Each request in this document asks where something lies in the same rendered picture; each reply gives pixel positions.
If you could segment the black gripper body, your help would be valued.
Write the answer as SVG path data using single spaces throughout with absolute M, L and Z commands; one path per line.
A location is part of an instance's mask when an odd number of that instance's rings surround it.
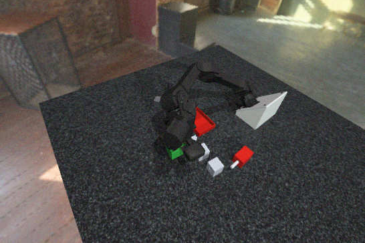
M 192 128 L 190 128 L 186 138 L 185 142 L 185 156 L 189 162 L 193 162 L 205 155 L 205 149 L 201 145 L 201 143 L 196 142 L 196 140 L 193 140 L 192 137 L 195 135 L 194 129 L 196 129 L 197 126 L 194 124 Z

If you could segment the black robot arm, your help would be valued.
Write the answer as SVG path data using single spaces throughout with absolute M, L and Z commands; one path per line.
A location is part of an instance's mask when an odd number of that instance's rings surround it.
M 216 63 L 196 62 L 190 65 L 177 84 L 160 98 L 164 120 L 169 121 L 160 137 L 169 150 L 179 149 L 195 124 L 198 104 L 188 98 L 189 89 L 196 79 L 206 83 L 217 82 L 232 88 L 234 94 L 241 97 L 244 107 L 253 107 L 259 103 L 254 94 L 256 88 L 249 80 L 236 79 L 223 73 Z M 170 112 L 178 108 L 178 111 Z

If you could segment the red tray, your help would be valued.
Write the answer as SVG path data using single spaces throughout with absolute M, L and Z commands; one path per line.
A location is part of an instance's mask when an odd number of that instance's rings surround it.
M 216 124 L 209 117 L 207 117 L 198 107 L 196 107 L 196 111 L 197 114 L 195 118 L 195 125 L 197 126 L 197 128 L 193 131 L 200 137 L 201 135 L 215 128 Z

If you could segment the red block with white pin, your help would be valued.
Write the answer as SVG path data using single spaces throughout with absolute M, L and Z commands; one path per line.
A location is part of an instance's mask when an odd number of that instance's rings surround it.
M 231 168 L 233 169 L 236 165 L 241 168 L 251 158 L 252 155 L 253 152 L 245 146 L 237 154 L 235 154 L 233 158 L 234 163 L 231 165 Z

